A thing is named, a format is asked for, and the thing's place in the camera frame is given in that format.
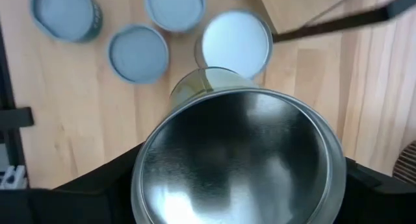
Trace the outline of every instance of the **tin lid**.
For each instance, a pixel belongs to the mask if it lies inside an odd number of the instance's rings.
[[[94,22],[91,0],[31,0],[31,14],[46,34],[71,42],[81,40]]]
[[[244,78],[254,78],[270,60],[272,35],[267,24],[244,10],[215,17],[202,37],[207,66],[227,68]]]
[[[129,25],[117,32],[110,41],[108,56],[116,74],[133,84],[155,82],[169,61],[162,35],[145,25]]]
[[[136,222],[333,223],[345,190],[341,146],[288,98],[237,88],[173,109],[136,158]]]
[[[198,24],[205,13],[206,0],[145,1],[150,18],[167,31],[187,31]]]

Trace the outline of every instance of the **wooden surface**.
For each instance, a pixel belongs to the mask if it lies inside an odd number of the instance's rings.
[[[263,0],[280,32],[337,1]],[[324,19],[386,1],[349,0]],[[401,149],[416,139],[415,30],[413,9],[383,25],[275,45],[265,86],[311,105],[346,156],[390,175]]]
[[[31,106],[36,125],[21,130],[29,178],[52,188],[85,174],[143,142],[163,118],[175,84],[196,69],[194,44],[213,16],[232,8],[264,10],[257,0],[207,0],[192,33],[167,35],[170,67],[152,85],[122,82],[106,49],[128,23],[151,23],[143,0],[97,0],[104,25],[88,44],[67,44],[40,32],[29,0],[0,0],[0,20],[17,106]]]
[[[277,31],[293,29],[338,0],[263,0]],[[353,0],[342,14],[384,0]],[[258,0],[208,0],[203,23],[167,35],[170,69],[157,83],[122,82],[105,56],[111,34],[128,23],[150,23],[143,0],[97,0],[99,38],[65,44],[33,24],[28,0],[0,0],[0,22],[17,106],[31,106],[36,126],[21,130],[32,186],[52,188],[145,140],[167,111],[176,82],[196,68],[194,42],[207,20],[230,8],[262,12]],[[390,173],[416,131],[416,13],[373,28],[274,46],[256,81],[318,110],[342,139],[346,156]]]

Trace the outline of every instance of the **gray lid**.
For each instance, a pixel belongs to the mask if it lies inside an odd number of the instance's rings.
[[[123,80],[149,84],[159,79],[168,66],[168,46],[162,35],[145,25],[129,25],[111,39],[109,62]]]
[[[227,68],[254,78],[270,60],[272,35],[268,25],[245,10],[224,12],[203,33],[202,54],[209,67]]]
[[[31,0],[31,13],[45,33],[66,41],[81,40],[94,22],[92,0]]]
[[[198,24],[206,0],[145,0],[150,18],[165,30],[184,32]]]

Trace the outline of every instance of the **silver tin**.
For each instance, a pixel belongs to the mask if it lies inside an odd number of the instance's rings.
[[[346,164],[299,100],[222,68],[193,71],[140,150],[131,202],[147,223],[332,223]]]

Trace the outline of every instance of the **tin can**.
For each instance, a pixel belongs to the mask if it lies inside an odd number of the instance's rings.
[[[266,68],[272,50],[272,33],[264,20],[247,10],[231,10],[210,21],[196,41],[194,56],[200,68],[227,68],[252,79]]]
[[[334,221],[345,158],[314,110],[224,68],[191,72],[170,98],[133,169],[137,223]]]
[[[207,0],[145,0],[153,22],[170,32],[187,32],[202,20]]]
[[[147,25],[128,25],[118,31],[111,38],[107,52],[114,73],[131,84],[156,82],[169,64],[166,41]]]
[[[87,42],[98,36],[103,14],[95,0],[30,0],[36,26],[65,42]]]

